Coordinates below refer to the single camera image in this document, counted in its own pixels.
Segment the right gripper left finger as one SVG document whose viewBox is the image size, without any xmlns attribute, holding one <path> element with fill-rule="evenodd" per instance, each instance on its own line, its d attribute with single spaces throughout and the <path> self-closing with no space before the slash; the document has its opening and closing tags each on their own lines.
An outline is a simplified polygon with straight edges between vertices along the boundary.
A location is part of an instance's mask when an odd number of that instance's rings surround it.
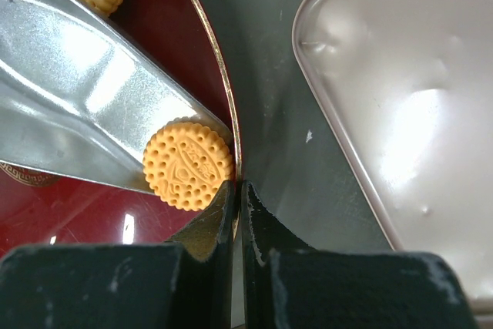
<svg viewBox="0 0 493 329">
<path fill-rule="evenodd" d="M 170 239 L 183 252 L 173 273 L 168 327 L 230 327 L 235 215 L 235 184 L 227 180 Z"/>
</svg>

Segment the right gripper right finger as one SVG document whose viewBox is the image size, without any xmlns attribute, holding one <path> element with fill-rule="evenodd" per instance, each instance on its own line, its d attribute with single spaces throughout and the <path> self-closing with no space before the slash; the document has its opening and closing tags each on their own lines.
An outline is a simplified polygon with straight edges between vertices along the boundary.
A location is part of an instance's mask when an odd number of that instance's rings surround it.
<svg viewBox="0 0 493 329">
<path fill-rule="evenodd" d="M 263 204 L 252 182 L 241 187 L 243 285 L 248 328 L 320 326 L 320 254 Z"/>
</svg>

